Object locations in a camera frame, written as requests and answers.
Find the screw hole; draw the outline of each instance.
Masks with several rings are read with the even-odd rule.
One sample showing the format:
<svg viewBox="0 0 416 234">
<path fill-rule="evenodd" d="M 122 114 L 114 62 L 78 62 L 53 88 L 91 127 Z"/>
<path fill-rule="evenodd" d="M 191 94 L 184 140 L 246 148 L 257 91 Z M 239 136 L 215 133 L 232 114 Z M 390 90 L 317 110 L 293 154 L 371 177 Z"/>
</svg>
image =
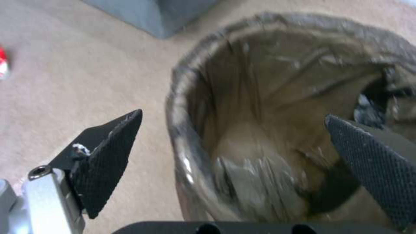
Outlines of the screw hole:
<svg viewBox="0 0 416 234">
<path fill-rule="evenodd" d="M 297 224 L 292 228 L 292 234 L 316 234 L 315 230 L 305 224 Z"/>
<path fill-rule="evenodd" d="M 196 230 L 195 234 L 221 234 L 221 231 L 215 225 L 204 224 Z"/>
</svg>

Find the gray furniture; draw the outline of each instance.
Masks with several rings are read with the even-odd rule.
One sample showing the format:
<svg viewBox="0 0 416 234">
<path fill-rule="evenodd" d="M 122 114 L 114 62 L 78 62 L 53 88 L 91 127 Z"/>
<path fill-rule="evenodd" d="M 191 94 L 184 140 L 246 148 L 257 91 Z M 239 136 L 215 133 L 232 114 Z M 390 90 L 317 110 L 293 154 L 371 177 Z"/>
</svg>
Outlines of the gray furniture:
<svg viewBox="0 0 416 234">
<path fill-rule="evenodd" d="M 219 0 L 83 0 L 157 38 L 167 38 Z"/>
</svg>

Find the beige carpet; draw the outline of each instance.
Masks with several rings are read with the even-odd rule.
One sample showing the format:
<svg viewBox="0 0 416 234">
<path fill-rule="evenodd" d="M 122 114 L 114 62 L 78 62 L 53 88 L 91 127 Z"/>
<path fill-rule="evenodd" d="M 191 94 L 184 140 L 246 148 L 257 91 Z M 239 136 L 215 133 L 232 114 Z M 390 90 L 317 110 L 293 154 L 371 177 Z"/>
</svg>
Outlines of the beige carpet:
<svg viewBox="0 0 416 234">
<path fill-rule="evenodd" d="M 141 108 L 124 177 L 86 233 L 180 220 L 164 115 L 171 68 L 208 33 L 266 10 L 348 17 L 416 44 L 416 8 L 395 0 L 223 0 L 168 40 L 79 0 L 1 0 L 0 45 L 12 73 L 0 81 L 0 178 L 16 184 L 86 127 Z"/>
</svg>

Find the red and white object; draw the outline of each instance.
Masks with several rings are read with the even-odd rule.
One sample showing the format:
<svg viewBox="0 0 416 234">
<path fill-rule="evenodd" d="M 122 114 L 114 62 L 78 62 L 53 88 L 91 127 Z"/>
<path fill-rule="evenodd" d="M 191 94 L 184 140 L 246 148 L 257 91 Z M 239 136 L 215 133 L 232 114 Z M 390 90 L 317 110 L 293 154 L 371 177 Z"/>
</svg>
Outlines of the red and white object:
<svg viewBox="0 0 416 234">
<path fill-rule="evenodd" d="M 0 80 L 6 79 L 9 73 L 9 65 L 7 64 L 6 52 L 0 47 Z"/>
</svg>

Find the plastic bag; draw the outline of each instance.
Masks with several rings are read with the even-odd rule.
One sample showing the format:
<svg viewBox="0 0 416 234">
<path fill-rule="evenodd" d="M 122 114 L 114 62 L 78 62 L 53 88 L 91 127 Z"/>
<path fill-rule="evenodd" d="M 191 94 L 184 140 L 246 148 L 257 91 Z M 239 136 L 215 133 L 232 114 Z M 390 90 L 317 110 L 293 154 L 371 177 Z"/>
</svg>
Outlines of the plastic bag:
<svg viewBox="0 0 416 234">
<path fill-rule="evenodd" d="M 413 89 L 416 48 L 346 19 L 265 13 L 208 36 L 174 69 L 166 104 L 184 218 L 389 225 L 324 127 L 327 114 L 379 113 L 358 102 L 378 82 Z"/>
</svg>

